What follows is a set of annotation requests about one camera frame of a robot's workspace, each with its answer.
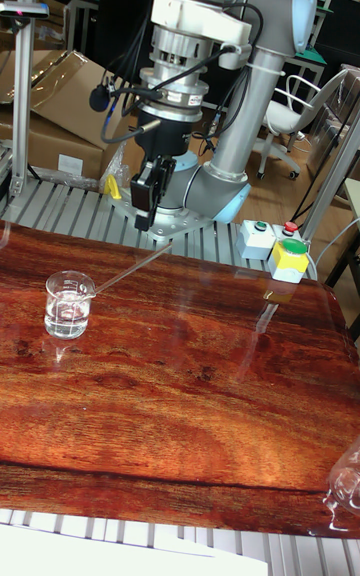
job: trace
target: green button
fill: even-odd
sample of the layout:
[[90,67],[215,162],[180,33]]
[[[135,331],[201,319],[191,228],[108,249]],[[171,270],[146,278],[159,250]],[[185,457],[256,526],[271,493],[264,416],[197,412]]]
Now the green button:
[[307,246],[302,243],[301,240],[296,240],[296,238],[285,238],[282,241],[282,245],[286,251],[292,254],[306,254]]
[[264,232],[266,229],[266,223],[264,223],[262,220],[258,220],[258,222],[255,223],[255,229],[258,229],[260,232]]

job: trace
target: red button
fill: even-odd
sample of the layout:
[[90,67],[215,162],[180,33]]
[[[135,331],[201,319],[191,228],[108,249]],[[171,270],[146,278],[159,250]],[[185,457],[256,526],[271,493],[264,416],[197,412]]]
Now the red button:
[[287,232],[296,232],[298,226],[296,225],[296,223],[292,223],[290,220],[288,220],[285,225],[284,228],[286,229]]

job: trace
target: white chair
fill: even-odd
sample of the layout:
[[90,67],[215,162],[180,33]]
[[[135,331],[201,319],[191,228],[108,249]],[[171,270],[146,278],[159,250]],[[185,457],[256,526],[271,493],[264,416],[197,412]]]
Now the white chair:
[[[305,80],[305,78],[296,75],[288,76],[286,79],[286,91],[279,89],[278,87],[275,88],[276,92],[284,94],[287,97],[288,104],[281,105],[281,103],[271,100],[268,105],[263,125],[268,128],[269,133],[265,140],[258,138],[254,146],[254,150],[261,154],[260,167],[257,173],[258,178],[264,178],[265,164],[270,154],[275,158],[280,158],[292,168],[292,171],[289,174],[290,178],[294,179],[300,174],[299,165],[290,158],[288,152],[296,139],[297,133],[312,122],[320,107],[327,101],[329,96],[335,91],[335,89],[337,89],[341,81],[345,78],[346,73],[347,69],[343,69],[341,72],[336,74],[336,76],[331,78],[326,85],[322,87],[322,89],[316,87],[316,85],[313,85],[308,80]],[[311,89],[316,92],[315,96],[311,98],[309,102],[306,102],[292,94],[290,92],[291,79],[295,79],[296,81],[305,83],[311,87]],[[293,101],[302,104],[303,111],[301,114],[298,114],[293,110]],[[274,136],[278,136],[279,134],[291,135],[291,140],[287,147],[280,145],[279,143],[273,143]]]

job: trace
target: glass beaker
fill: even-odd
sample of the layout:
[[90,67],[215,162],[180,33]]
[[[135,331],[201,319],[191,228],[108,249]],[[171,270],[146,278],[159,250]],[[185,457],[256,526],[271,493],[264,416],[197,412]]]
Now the glass beaker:
[[329,487],[339,505],[360,516],[360,436],[333,466]]
[[46,281],[45,329],[51,336],[70,339],[84,333],[95,283],[81,272],[52,274]]

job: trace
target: robotic arm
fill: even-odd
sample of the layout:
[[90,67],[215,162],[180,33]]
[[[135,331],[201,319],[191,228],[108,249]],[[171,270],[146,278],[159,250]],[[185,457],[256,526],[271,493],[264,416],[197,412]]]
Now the robotic arm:
[[[156,90],[157,99],[139,101],[138,127],[150,131],[136,138],[145,157],[131,183],[138,229],[149,229],[159,205],[230,222],[246,198],[244,169],[268,102],[286,57],[305,49],[316,7],[316,0],[247,1],[239,7],[237,0],[154,0],[154,66],[140,76],[142,87]],[[214,43],[220,46],[215,53]],[[200,75],[215,58],[222,67],[245,72],[216,153],[204,166],[191,152],[176,160],[186,154],[193,123],[202,116],[208,87]]]

